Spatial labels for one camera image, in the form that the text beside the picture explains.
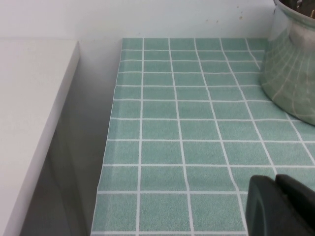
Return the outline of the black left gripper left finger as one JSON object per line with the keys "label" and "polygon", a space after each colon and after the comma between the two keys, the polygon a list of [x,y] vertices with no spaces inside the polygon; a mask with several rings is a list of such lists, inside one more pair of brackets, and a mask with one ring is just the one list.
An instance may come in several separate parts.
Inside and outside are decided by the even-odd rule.
{"label": "black left gripper left finger", "polygon": [[275,181],[252,176],[249,183],[246,223],[250,236],[289,236],[291,205]]}

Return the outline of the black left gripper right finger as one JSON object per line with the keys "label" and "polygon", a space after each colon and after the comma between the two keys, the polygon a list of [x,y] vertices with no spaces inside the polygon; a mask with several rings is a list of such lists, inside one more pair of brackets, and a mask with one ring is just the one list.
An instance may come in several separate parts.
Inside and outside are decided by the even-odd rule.
{"label": "black left gripper right finger", "polygon": [[276,175],[275,182],[292,205],[296,217],[304,224],[305,229],[315,235],[315,192],[285,174]]}

